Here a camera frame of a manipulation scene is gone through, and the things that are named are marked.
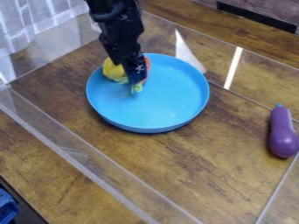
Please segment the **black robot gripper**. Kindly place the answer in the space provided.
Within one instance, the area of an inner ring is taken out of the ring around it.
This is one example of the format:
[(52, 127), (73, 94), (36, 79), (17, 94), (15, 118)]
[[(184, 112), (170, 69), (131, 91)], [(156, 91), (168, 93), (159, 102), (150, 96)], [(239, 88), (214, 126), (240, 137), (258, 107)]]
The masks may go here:
[(137, 39), (144, 32), (139, 0), (85, 0), (88, 14), (101, 30), (99, 41), (115, 65), (121, 63), (128, 83), (147, 78), (145, 56)]

